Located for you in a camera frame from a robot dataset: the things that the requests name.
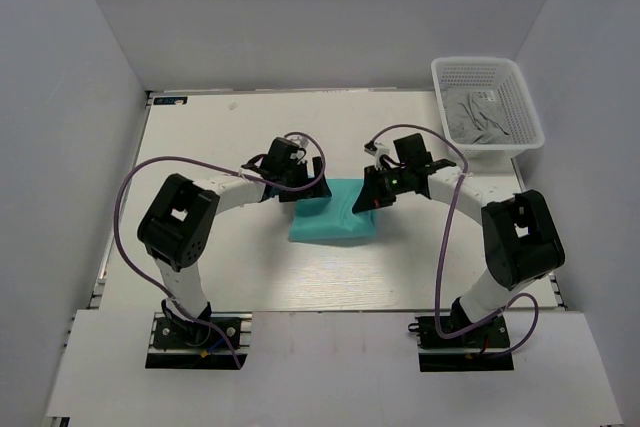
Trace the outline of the teal green t shirt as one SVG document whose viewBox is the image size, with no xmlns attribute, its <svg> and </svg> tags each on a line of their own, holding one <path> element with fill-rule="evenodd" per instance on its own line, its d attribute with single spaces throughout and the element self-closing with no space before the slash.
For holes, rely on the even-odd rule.
<svg viewBox="0 0 640 427">
<path fill-rule="evenodd" d="M 288 239 L 315 243 L 368 239 L 377 234 L 374 211 L 354 214 L 352 208 L 362 187 L 361 179 L 328 179 L 332 196 L 295 203 Z"/>
</svg>

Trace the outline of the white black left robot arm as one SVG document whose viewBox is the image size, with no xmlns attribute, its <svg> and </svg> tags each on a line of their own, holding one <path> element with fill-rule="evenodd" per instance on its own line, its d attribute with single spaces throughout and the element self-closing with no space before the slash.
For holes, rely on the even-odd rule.
<svg viewBox="0 0 640 427">
<path fill-rule="evenodd" d="M 160 271 L 166 291 L 162 312 L 188 345 L 202 345 L 212 333 L 212 310 L 202 289 L 198 261 L 215 217 L 273 198 L 288 203 L 332 196 L 325 157 L 306 158 L 309 142 L 302 135 L 277 137 L 267 153 L 211 179 L 196 181 L 172 174 L 153 199 L 137 238 Z"/>
</svg>

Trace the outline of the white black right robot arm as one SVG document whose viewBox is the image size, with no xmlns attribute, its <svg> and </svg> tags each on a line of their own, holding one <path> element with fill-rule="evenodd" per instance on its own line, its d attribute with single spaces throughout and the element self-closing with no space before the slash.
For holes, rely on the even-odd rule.
<svg viewBox="0 0 640 427">
<path fill-rule="evenodd" d="M 394 142 L 397 156 L 372 139 L 364 150 L 375 159 L 364 170 L 363 187 L 355 214 L 392 206 L 405 193 L 447 205 L 448 213 L 439 251 L 434 293 L 434 329 L 446 340 L 472 346 L 484 338 L 488 324 L 526 288 L 565 263 L 566 255 L 551 211 L 536 190 L 499 200 L 471 181 L 466 159 L 436 160 L 421 134 Z M 486 270 L 451 306 L 448 322 L 441 322 L 441 281 L 455 214 L 461 213 L 482 229 Z"/>
</svg>

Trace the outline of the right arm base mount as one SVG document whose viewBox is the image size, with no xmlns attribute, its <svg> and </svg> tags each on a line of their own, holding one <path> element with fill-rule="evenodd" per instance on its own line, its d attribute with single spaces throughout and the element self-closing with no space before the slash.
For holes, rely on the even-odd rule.
<svg viewBox="0 0 640 427">
<path fill-rule="evenodd" d="M 511 347 L 506 322 L 498 317 L 490 324 L 454 339 L 440 337 L 434 316 L 416 317 L 408 324 L 417 337 L 422 373 L 507 372 L 514 370 L 512 354 L 499 356 Z"/>
</svg>

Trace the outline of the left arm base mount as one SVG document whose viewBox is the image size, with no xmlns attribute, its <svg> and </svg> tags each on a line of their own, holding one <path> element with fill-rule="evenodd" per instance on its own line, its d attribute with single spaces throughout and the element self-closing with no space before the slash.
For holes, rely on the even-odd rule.
<svg viewBox="0 0 640 427">
<path fill-rule="evenodd" d="M 216 313 L 210 321 L 228 337 L 240 366 L 243 366 L 249 353 L 252 315 Z M 226 342 L 217 331 L 197 326 L 189 332 L 157 312 L 152 322 L 145 368 L 237 370 L 238 366 Z"/>
</svg>

